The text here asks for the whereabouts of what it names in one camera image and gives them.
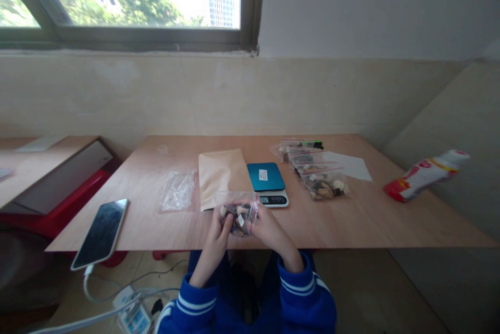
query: brown envelope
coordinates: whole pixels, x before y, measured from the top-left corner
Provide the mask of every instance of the brown envelope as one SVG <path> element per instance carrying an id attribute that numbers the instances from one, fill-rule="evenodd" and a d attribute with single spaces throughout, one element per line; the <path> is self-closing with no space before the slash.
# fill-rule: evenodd
<path id="1" fill-rule="evenodd" d="M 254 190 L 240 149 L 201 153 L 198 169 L 202 211 L 216 206 L 214 194 L 217 191 Z"/>

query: wall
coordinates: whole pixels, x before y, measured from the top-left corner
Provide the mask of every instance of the wall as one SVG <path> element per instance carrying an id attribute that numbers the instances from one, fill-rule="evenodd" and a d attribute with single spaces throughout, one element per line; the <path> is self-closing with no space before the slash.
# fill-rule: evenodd
<path id="1" fill-rule="evenodd" d="M 383 149 L 408 168 L 462 149 L 471 160 L 438 196 L 500 241 L 500 63 L 464 70 Z M 500 332 L 500 250 L 393 250 L 410 279 L 454 334 Z"/>
<path id="2" fill-rule="evenodd" d="M 500 38 L 499 0 L 264 0 L 262 56 L 461 60 Z"/>
<path id="3" fill-rule="evenodd" d="M 123 157 L 148 134 L 356 132 L 381 146 L 460 71 L 381 59 L 2 56 L 0 133 L 100 134 Z"/>

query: power strip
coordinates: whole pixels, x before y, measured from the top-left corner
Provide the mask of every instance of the power strip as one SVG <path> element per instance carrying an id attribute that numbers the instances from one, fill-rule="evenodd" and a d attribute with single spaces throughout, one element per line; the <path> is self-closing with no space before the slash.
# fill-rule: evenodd
<path id="1" fill-rule="evenodd" d="M 119 308 L 134 297 L 136 297 L 134 289 L 127 286 L 113 300 L 113 306 Z M 152 325 L 151 317 L 140 300 L 122 309 L 118 313 L 118 319 L 121 323 L 121 329 L 126 334 L 147 334 Z"/>

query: phone screen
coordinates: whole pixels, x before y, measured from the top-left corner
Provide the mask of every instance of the phone screen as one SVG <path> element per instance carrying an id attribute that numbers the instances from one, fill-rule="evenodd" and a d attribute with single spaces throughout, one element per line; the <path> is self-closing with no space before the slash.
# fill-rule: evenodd
<path id="1" fill-rule="evenodd" d="M 115 240 L 129 200 L 123 199 L 100 206 L 83 241 L 72 270 L 106 260 L 114 250 Z"/>

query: desk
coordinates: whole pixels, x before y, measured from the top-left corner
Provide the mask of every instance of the desk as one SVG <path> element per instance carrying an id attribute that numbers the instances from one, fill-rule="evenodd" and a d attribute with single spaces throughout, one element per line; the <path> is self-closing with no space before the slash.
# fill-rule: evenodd
<path id="1" fill-rule="evenodd" d="M 0 139 L 0 167 L 14 174 L 0 182 L 0 207 L 50 174 L 58 166 L 97 140 L 97 136 L 69 136 L 43 152 L 15 152 L 35 138 Z"/>
<path id="2" fill-rule="evenodd" d="M 364 158 L 373 182 L 349 179 L 351 197 L 314 202 L 287 163 L 278 163 L 290 206 L 273 209 L 299 248 L 495 247 L 498 244 L 431 192 L 403 204 L 382 187 L 403 171 L 358 135 L 315 135 L 326 150 Z M 117 249 L 202 249 L 212 212 L 192 207 L 159 214 L 167 173 L 195 168 L 198 154 L 239 147 L 247 163 L 276 161 L 280 137 L 149 136 L 121 165 L 47 251 L 77 251 L 103 203 L 130 199 Z M 230 237 L 229 249 L 262 249 L 253 237 Z"/>

